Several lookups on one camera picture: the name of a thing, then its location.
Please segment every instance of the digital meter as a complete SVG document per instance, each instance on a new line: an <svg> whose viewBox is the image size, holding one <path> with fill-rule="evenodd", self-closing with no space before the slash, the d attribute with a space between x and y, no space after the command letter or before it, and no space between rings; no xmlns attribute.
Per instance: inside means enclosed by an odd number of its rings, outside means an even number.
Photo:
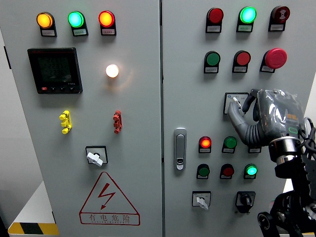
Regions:
<svg viewBox="0 0 316 237"><path fill-rule="evenodd" d="M28 55L38 94L80 94L76 48L30 48Z"/></svg>

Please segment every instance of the red terminal connector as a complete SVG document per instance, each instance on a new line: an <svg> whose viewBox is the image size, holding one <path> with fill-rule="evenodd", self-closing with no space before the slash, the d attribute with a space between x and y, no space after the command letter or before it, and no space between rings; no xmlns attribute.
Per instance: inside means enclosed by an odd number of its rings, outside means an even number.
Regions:
<svg viewBox="0 0 316 237"><path fill-rule="evenodd" d="M114 120L114 124L113 125L115 127L114 133L118 134L123 128L122 117L121 117L121 113L120 113L119 110L115 111L115 114L113 116L113 120Z"/></svg>

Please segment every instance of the orange indicator light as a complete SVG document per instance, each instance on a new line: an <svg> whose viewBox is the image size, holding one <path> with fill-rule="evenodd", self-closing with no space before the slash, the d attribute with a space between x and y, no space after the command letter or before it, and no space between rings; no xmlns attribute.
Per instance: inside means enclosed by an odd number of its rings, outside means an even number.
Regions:
<svg viewBox="0 0 316 237"><path fill-rule="evenodd" d="M200 141L203 148L209 148L211 146L211 139L209 137L203 137Z"/></svg>
<svg viewBox="0 0 316 237"><path fill-rule="evenodd" d="M103 27L111 27L115 22L115 17L110 11L102 11L99 14L99 22Z"/></svg>
<svg viewBox="0 0 316 237"><path fill-rule="evenodd" d="M43 29L48 29L53 25L53 18L48 12L41 12L36 17L36 21Z"/></svg>

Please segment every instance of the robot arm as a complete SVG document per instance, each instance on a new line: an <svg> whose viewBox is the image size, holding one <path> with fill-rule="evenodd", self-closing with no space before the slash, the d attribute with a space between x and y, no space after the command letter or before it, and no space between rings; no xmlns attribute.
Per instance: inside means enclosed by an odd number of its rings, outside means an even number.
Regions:
<svg viewBox="0 0 316 237"><path fill-rule="evenodd" d="M253 120L257 124L250 125L235 102L230 103L228 117L245 145L269 146L270 158L277 164L276 176L290 178L294 189L280 194L270 213L259 213L261 231L264 237L279 237L277 226L287 230L290 237L316 233L316 220L310 216L310 212L316 213L316 128L309 120L312 129L305 134L302 107L294 95L253 89L242 111L248 112L254 101Z"/></svg>

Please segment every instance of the gray robotic glove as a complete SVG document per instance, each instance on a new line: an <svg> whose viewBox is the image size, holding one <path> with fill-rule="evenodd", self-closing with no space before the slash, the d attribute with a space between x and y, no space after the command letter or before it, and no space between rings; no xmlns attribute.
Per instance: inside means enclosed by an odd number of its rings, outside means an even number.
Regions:
<svg viewBox="0 0 316 237"><path fill-rule="evenodd" d="M248 112L254 101L253 120L258 122L256 125L248 124L239 114L237 103L231 102L228 108L228 117L245 145L263 147L280 137L298 138L298 131L304 128L304 116L295 95L282 90L252 89L242 111Z"/></svg>

